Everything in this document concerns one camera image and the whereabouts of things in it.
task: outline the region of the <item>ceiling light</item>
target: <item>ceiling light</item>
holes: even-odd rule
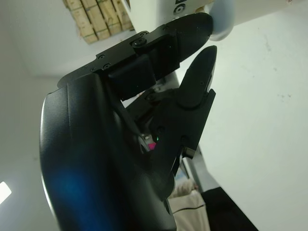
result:
[[[9,186],[3,181],[0,183],[0,204],[11,195],[12,191]]]

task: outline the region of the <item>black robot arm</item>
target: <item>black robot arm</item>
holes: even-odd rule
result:
[[[212,24],[198,13],[138,33],[47,95],[42,178],[63,231],[176,230],[167,197],[180,158],[193,157],[215,97],[209,87],[216,47],[200,52],[179,88],[156,86],[206,43]],[[142,92],[123,106],[121,100]]]

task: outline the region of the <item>white robot part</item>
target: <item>white robot part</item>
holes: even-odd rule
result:
[[[153,31],[202,8],[213,17],[211,40],[224,39],[233,29],[234,0],[122,0],[137,32]]]

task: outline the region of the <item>beige cloth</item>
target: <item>beige cloth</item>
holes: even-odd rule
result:
[[[210,231],[206,207],[195,183],[187,180],[169,197],[177,231]]]

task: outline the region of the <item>black screw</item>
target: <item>black screw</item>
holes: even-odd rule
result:
[[[148,97],[146,97],[146,100],[148,101],[153,101],[155,99],[155,96],[153,94],[148,95]]]
[[[109,68],[110,66],[111,66],[111,64],[105,64],[105,65],[103,66],[103,69],[105,70],[105,69]]]
[[[188,140],[187,136],[182,136],[181,137],[181,142],[184,143]]]
[[[133,47],[142,47],[144,44],[146,44],[146,39],[144,37],[141,37],[133,42]]]
[[[157,128],[157,132],[158,132],[159,134],[163,134],[163,133],[165,132],[165,128],[162,127],[162,126],[160,126],[160,127]]]

